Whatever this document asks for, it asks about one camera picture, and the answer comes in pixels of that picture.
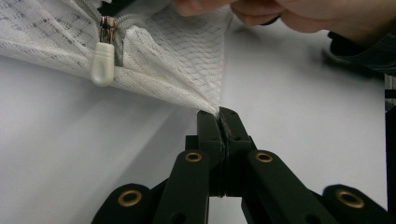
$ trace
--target textured fabric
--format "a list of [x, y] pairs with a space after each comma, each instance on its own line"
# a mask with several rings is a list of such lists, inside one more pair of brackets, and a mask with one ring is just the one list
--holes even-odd
[[329, 37], [332, 38], [331, 51], [336, 57], [396, 76], [396, 28], [368, 49], [334, 33]]
[[[112, 86], [216, 114], [229, 9], [185, 18], [155, 1], [116, 18]], [[0, 54], [89, 78], [100, 18], [89, 0], [0, 0]]]

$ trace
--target white fabric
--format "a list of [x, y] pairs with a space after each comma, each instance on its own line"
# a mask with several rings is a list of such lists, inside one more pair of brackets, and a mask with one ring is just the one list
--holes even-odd
[[[87, 0], [0, 0], [0, 54], [89, 78], [99, 41], [93, 8]], [[159, 9], [120, 18], [112, 85], [216, 114], [229, 10], [185, 18], [172, 4]]]

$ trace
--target metal zipper slider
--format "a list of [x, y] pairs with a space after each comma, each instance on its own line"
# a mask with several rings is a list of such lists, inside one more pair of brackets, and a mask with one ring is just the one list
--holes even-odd
[[105, 87], [114, 79], [114, 33], [116, 20], [109, 16], [102, 17], [100, 21], [100, 42], [96, 43], [93, 63], [91, 68], [91, 81]]

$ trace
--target finger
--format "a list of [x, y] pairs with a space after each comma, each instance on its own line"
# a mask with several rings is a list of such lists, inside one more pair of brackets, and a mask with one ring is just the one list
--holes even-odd
[[265, 24], [268, 21], [271, 21], [274, 18], [279, 16], [279, 14], [250, 16], [250, 15], [244, 14], [242, 12], [239, 12], [235, 9], [233, 10], [233, 13], [235, 13], [235, 15], [239, 18], [239, 20], [241, 22], [243, 22], [244, 24], [249, 25], [249, 26]]
[[309, 19], [288, 10], [280, 14], [280, 19], [289, 26], [290, 29], [301, 33], [315, 33], [320, 30], [327, 30], [327, 28], [332, 25], [331, 21]]
[[194, 16], [213, 11], [236, 0], [176, 0], [177, 11], [182, 16]]
[[250, 16], [271, 15], [285, 10], [280, 4], [272, 0], [240, 0], [233, 2], [231, 7]]

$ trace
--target brass rivet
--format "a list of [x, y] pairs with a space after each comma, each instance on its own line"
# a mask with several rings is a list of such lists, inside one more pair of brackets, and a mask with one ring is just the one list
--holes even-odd
[[363, 208], [364, 206], [364, 201], [361, 197], [344, 189], [337, 190], [335, 192], [335, 196], [341, 203], [344, 203], [349, 207]]
[[196, 152], [190, 152], [184, 157], [184, 159], [186, 159], [186, 161], [196, 162], [202, 159], [202, 155]]
[[[132, 200], [125, 200], [125, 197], [133, 194], [135, 197]], [[136, 189], [124, 191], [119, 197], [119, 204], [123, 207], [131, 207], [138, 204], [142, 200], [142, 193]]]
[[273, 157], [267, 153], [264, 152], [258, 152], [256, 154], [256, 160], [261, 161], [261, 162], [271, 162], [273, 161]]

